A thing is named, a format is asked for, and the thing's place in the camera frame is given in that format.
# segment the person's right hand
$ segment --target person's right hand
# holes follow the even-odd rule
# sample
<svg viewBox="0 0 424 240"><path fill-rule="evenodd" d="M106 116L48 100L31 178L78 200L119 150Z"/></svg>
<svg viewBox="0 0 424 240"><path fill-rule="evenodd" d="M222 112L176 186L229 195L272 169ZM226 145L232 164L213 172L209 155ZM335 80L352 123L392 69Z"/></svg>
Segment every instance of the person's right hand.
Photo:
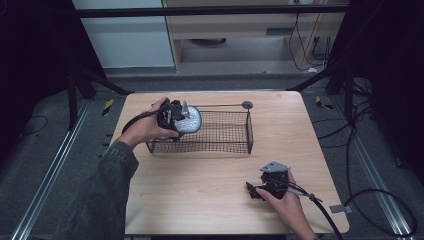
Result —
<svg viewBox="0 0 424 240"><path fill-rule="evenodd" d="M294 181L292 173L288 172L289 181ZM299 239L312 240L317 239L314 231L306 220L299 196L287 191L280 200L272 196L264 189L257 188L256 191L261 195L271 207L278 213L281 220L289 227Z"/></svg>
<svg viewBox="0 0 424 240"><path fill-rule="evenodd" d="M166 97L152 104L149 112L153 112L160 108L162 103L166 101ZM149 141L158 137L178 137L176 131L161 128L156 121L157 115L152 114L144 117L132 124L116 141L121 141L128 144L134 149L138 144Z"/></svg>

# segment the black cable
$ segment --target black cable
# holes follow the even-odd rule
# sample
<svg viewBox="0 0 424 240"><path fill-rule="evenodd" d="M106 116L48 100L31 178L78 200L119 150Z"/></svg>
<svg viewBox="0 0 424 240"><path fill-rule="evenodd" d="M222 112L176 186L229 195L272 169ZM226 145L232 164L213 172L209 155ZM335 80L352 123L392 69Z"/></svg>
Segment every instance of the black cable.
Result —
<svg viewBox="0 0 424 240"><path fill-rule="evenodd" d="M312 56L314 57L315 60L319 60L319 61L322 60L323 61L322 65L325 68L326 65L327 65L328 57L330 56L330 37L327 37L327 43L326 43L326 46L325 46L324 53L317 54L317 53L315 53L315 49L318 45L319 39L320 39L320 37L314 37L314 46L312 48Z"/></svg>
<svg viewBox="0 0 424 240"><path fill-rule="evenodd" d="M337 228L336 224L334 223L333 219L330 217L330 215L328 214L327 210L325 210L325 208L322 206L322 204L320 203L321 200L319 200L318 198L315 197L314 194L312 193L308 193L305 189L303 189L302 187L300 187L299 185L292 183L292 182L288 182L288 186L307 195L309 197L309 200L311 200L312 202L315 203L315 205L317 205L317 207L321 210L322 214L324 214L325 218L327 219L328 223L331 225L331 227L334 230L334 233L336 234L338 239L343 239L342 234L340 233L339 229Z"/></svg>
<svg viewBox="0 0 424 240"><path fill-rule="evenodd" d="M346 145L346 179L347 179L347 187L348 187L348 191L349 191L349 199L348 199L348 201L346 201L346 203L344 204L344 206L346 207L347 206L347 204L349 203L349 202L352 202L353 204L354 204L354 206L355 206L355 208L356 208L356 210L359 212L359 214L361 214L361 216L363 217L363 218L365 218L365 220L367 220L371 225L373 225L374 227L376 227L377 229L379 229L379 230L381 230L382 232L384 232L384 233L386 233L386 234L388 234L388 235L390 235L390 236L393 236L393 237L410 237L410 236L412 236L412 235L414 235L415 234L415 232L416 232L416 230L417 230L417 220L416 220L416 218L415 218L415 216L413 215L413 213L412 213L412 211L410 210L410 208L399 198L399 197L397 197L397 196L395 196L394 194L392 194L392 193L389 193L389 192L387 192L387 191L384 191L384 190L380 190L380 189L365 189L365 190L362 190L362 191L360 191L360 192L358 192L358 193L356 193L356 194L353 194L352 193L352 185L351 185L351 181L350 181L350 143L353 141L353 138L354 138L354 136L355 136L355 134L356 134L356 121L359 119L359 117L363 117L363 115L365 115L366 113L369 113L369 110L371 109L370 107L367 107L367 108L365 108L365 109L363 109L363 110L361 110L359 113L358 113L358 109L359 109L359 107L361 106L361 105L363 105L363 104L365 104L365 103L367 103L368 102L368 100L366 100L366 101L364 101L364 102L362 102L362 103L360 103L356 108L355 108L355 111L354 111L354 115L353 115L353 121L352 121L352 124L351 124L351 127L352 127L352 130L351 130L351 132L350 132L350 134L349 134L349 138L348 138L348 143L347 143L347 145ZM392 196L392 197L394 197L399 203L401 203L403 206L404 206L404 208L406 209L406 211L408 212L408 214L411 216L411 218L412 218L412 220L413 220L413 228L412 228L412 230L410 231L410 233L407 233L407 234L397 234L397 233L392 233L392 232L389 232L389 231L387 231L387 230L385 230L383 227L381 227L381 226L379 226L378 224L376 224L374 221L372 221L360 208L359 208L359 206L356 204L356 202L354 201L354 199L356 198L356 197L358 197L358 196L360 196L360 195L362 195L362 194L364 194L364 193L366 193L366 192L371 192L371 191L378 191L378 192L381 192L381 193L385 193L385 194L388 194L388 195L390 195L390 196Z"/></svg>
<svg viewBox="0 0 424 240"><path fill-rule="evenodd" d="M339 51L337 55L334 55L334 57L332 57L331 59L328 60L328 62L326 64L326 68L327 68L328 65L333 66L331 68L332 69L331 71L333 71L335 68L339 67L339 65L340 65L339 63L344 62L346 59L349 58L349 56L352 53L351 53L351 51L348 51L348 50L355 49L355 47L353 45L356 44L356 42L358 41L358 38L363 35L365 28L370 24L371 20L373 20L374 17L377 15L377 12L382 7L384 1L385 0L380 1L379 5L375 8L375 10L371 14L371 16L367 19L367 21L363 24L363 26L361 26L361 28L356 32L356 34L350 39L350 41L343 47L343 49L341 49L341 51ZM303 82L303 83L301 83L301 84L299 84L295 87L292 87L288 90L301 91L301 90L305 89L306 87L310 86L311 84L317 82L318 80L326 77L327 75L328 75L328 73L321 72L316 77L312 77L311 79L309 79L309 80L307 80L307 81L305 81L305 82Z"/></svg>
<svg viewBox="0 0 424 240"><path fill-rule="evenodd" d="M413 228L411 230L410 233L407 234L397 234L397 233L392 233L387 231L386 229L384 229L383 227L377 225L375 222L371 221L367 216L363 216L369 223L371 223L374 227L380 229L382 232L391 235L393 237L411 237L412 235L415 234L415 232L417 231L418 228L418 222L416 217L414 216L414 214L412 213L412 210L408 207L408 205L406 205L406 203L404 201L402 201L402 199L400 199L399 197L397 197L396 195L394 195L393 193L390 193L388 191L385 190L381 190L381 189L375 189L375 188L369 188L369 189L365 189L362 191L359 191L357 193L355 193L354 195L352 195L344 204L343 206L347 206L349 204L349 202L352 202L356 197L363 195L365 193L369 193L369 192L379 192L379 193L383 193L383 194L387 194L391 197L393 197L398 203L400 203L401 205L403 205L403 207L405 208L405 210L408 212L408 214L411 216L412 218L412 222L413 222Z"/></svg>
<svg viewBox="0 0 424 240"><path fill-rule="evenodd" d="M324 138L327 138L327 137L331 137L331 136L333 136L334 134L336 134L336 133L340 132L341 130L345 129L345 128L346 128L346 127L348 127L348 126L349 126L349 123L346 123L343 127L339 128L339 129L337 129L337 130L335 130L335 131L333 131L333 132L331 132L331 133L328 133L327 135L324 135L324 136L318 137L318 139L324 139Z"/></svg>
<svg viewBox="0 0 424 240"><path fill-rule="evenodd" d="M334 121L334 120L342 120L341 118L327 118L327 119L321 119L321 120L315 120L311 123L319 123L319 122L326 122L326 121Z"/></svg>
<svg viewBox="0 0 424 240"><path fill-rule="evenodd" d="M342 145L334 145L334 146L323 146L323 145L320 145L320 147L321 148L338 148L338 147L345 147L347 145L347 143L345 143L345 144L342 144Z"/></svg>
<svg viewBox="0 0 424 240"><path fill-rule="evenodd" d="M295 31L296 31L296 29L297 29L297 33L298 33L298 36L299 36L299 42L300 42L300 45L302 46L303 56L305 57L305 60L306 60L309 64L311 64L311 65L312 65L311 67L321 66L322 64L318 64L318 65L317 65L317 64L311 63L311 62L308 60L308 58L307 58L307 56L306 56L305 47L303 46L303 41L302 41L302 39L301 39L301 37L300 37L299 24L298 24L298 22L299 22L299 13L297 13L297 14L296 14L296 21L295 21L295 23L294 23L293 31L292 31L292 33L290 34L290 38L289 38L289 49L290 49L290 53L291 53L291 55L292 55L293 60L295 59L295 57L294 57L293 51L292 51L292 49L291 49L291 39L292 39L292 37L293 37L294 32L295 32ZM297 66L296 61L294 61L294 65L296 66L296 68L297 68L298 70L301 70L301 71L308 70L308 68L302 69L302 68L300 68L299 66Z"/></svg>
<svg viewBox="0 0 424 240"><path fill-rule="evenodd" d="M29 134L38 133L39 131L43 130L47 126L47 123L49 122L49 119L45 116L41 116L41 115L40 116L32 116L31 119L33 119L33 118L44 118L44 120L46 120L46 121L44 122L44 125L41 126L39 129L34 130L32 132L23 132L22 135L29 135Z"/></svg>
<svg viewBox="0 0 424 240"><path fill-rule="evenodd" d="M148 117L148 116L151 116L151 115L153 115L153 114L156 114L156 113L162 112L162 111L164 111L166 108L168 108L169 106L171 106L171 104L166 103L163 107L161 107L161 108L159 108L159 109L156 109L156 110L154 110L154 111L152 111L152 112L142 112L141 114L139 114L139 115L137 115L137 116L133 117L133 118L132 118L129 122L127 122L127 124L125 124L124 128L122 129L122 133L124 133L125 131L127 131L127 130L128 130L128 128L129 128L129 127L131 127L131 125L133 125L133 124L134 124L135 122L137 122L138 120L140 120L140 119L142 119L142 118L145 118L145 117Z"/></svg>

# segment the gray sleeve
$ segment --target gray sleeve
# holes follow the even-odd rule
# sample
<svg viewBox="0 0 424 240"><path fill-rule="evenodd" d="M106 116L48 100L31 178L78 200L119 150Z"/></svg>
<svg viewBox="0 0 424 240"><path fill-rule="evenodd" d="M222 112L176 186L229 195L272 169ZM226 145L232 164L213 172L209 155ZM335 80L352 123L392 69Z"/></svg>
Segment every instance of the gray sleeve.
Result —
<svg viewBox="0 0 424 240"><path fill-rule="evenodd" d="M53 239L124 239L129 184L137 167L132 149L113 143L59 219Z"/></svg>

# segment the wire basket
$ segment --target wire basket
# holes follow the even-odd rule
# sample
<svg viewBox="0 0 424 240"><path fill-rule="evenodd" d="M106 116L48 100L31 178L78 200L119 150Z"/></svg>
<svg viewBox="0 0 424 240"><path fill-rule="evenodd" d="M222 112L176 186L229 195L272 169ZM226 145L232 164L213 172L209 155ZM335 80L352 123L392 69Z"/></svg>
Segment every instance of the wire basket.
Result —
<svg viewBox="0 0 424 240"><path fill-rule="evenodd" d="M253 131L249 109L244 112L201 110L199 112L202 116L202 127L199 131L185 134L178 141L172 139L148 141L146 144L150 153L221 151L250 154L252 152Z"/></svg>

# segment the wooden table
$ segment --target wooden table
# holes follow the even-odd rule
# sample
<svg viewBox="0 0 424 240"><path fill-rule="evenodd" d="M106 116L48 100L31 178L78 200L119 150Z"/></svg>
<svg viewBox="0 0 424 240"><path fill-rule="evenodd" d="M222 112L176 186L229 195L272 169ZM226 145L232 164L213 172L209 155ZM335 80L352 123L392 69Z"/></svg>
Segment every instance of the wooden table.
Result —
<svg viewBox="0 0 424 240"><path fill-rule="evenodd" d="M175 92L127 97L113 139L133 116L161 97L189 105L238 104L249 100L252 153L191 152L151 154L145 144L134 150L140 165L131 180L126 234L286 234L290 230L268 203L251 199L246 181L262 184L259 169L271 161L289 165L297 184L322 199L340 232L349 229L301 95L297 92ZM317 233L333 232L320 210L301 197Z"/></svg>

